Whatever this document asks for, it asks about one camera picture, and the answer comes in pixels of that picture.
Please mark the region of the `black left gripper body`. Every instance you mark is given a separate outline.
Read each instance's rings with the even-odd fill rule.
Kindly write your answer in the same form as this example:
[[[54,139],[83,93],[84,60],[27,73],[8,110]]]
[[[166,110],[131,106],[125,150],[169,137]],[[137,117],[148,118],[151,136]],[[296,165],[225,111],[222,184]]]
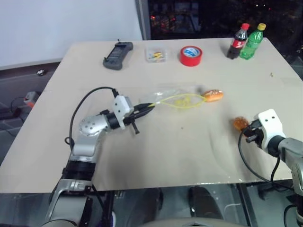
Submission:
[[[139,114],[140,110],[138,108],[134,108],[134,111],[123,120],[125,126],[131,125],[133,127],[135,135],[140,133],[135,123],[135,120],[140,117]]]

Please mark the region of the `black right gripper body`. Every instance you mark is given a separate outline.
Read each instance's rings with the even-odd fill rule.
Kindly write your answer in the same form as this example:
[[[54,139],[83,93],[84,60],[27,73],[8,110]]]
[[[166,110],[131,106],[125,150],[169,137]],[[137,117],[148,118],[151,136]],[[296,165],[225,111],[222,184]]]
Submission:
[[[248,143],[255,142],[255,144],[259,148],[262,148],[262,141],[263,141],[263,138],[264,138],[264,133],[261,129],[261,126],[262,125],[260,123],[260,120],[254,120],[255,130],[252,131],[252,136],[249,138],[250,142],[248,142]]]

